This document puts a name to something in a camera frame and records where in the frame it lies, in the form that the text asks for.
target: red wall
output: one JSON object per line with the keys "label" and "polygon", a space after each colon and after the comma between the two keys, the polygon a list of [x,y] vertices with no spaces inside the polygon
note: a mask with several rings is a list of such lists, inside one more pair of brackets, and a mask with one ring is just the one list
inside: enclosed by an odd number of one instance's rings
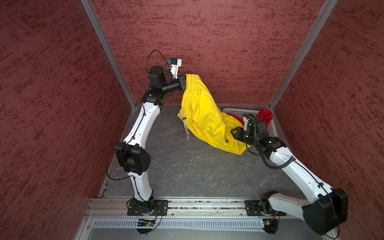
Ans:
{"label": "red wall", "polygon": [[[216,103],[255,105],[272,100],[324,0],[92,2],[137,102],[159,49],[183,60],[180,74],[200,75]],[[163,65],[158,56],[149,66]]]}
{"label": "red wall", "polygon": [[78,0],[0,8],[0,238],[73,239],[129,104]]}
{"label": "red wall", "polygon": [[339,0],[275,109],[294,154],[349,194],[342,239],[384,239],[383,12]]}

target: white drawstring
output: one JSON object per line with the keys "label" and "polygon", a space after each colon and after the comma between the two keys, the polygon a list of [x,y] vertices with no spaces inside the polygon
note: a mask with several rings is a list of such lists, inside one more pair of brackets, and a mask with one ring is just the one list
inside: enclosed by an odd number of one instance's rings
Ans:
{"label": "white drawstring", "polygon": [[184,122],[184,129],[185,129],[185,132],[187,133],[187,140],[189,140],[189,132],[188,132],[188,129],[187,129],[187,125],[185,124],[185,108],[184,108],[184,114],[183,114],[183,122]]}

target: white plastic basket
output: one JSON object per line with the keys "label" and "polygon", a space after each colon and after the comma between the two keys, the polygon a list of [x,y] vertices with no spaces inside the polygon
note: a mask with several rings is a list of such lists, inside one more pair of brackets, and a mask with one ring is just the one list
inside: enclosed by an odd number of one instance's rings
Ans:
{"label": "white plastic basket", "polygon": [[[222,112],[230,113],[230,114],[236,115],[239,118],[243,119],[243,114],[252,114],[252,115],[256,116],[260,111],[249,110],[249,109],[240,109],[240,108],[224,108]],[[275,126],[275,123],[273,122],[273,119],[269,123],[267,130],[268,130],[270,137],[277,137],[276,126]]]}

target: dark red panel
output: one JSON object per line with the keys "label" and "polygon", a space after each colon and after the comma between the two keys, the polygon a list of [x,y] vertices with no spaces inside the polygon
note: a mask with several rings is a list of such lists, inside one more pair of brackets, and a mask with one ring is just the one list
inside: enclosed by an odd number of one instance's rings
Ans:
{"label": "dark red panel", "polygon": [[383,12],[339,0],[275,110],[297,157],[349,194],[342,239],[384,239]]}
{"label": "dark red panel", "polygon": [[[216,103],[255,105],[272,100],[324,0],[92,2],[137,102],[159,49],[183,60],[180,74],[200,75]],[[157,56],[149,66],[163,65]]]}
{"label": "dark red panel", "polygon": [[1,239],[73,239],[129,104],[78,0],[0,8]]}

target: yellow fabric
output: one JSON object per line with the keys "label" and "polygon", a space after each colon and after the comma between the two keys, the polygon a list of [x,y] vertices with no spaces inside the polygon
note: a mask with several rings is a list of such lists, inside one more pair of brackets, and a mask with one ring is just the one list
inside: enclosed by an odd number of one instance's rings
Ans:
{"label": "yellow fabric", "polygon": [[239,155],[247,149],[245,143],[235,140],[230,132],[243,125],[220,111],[198,75],[187,74],[187,88],[178,117],[185,118],[186,127],[213,147]]}

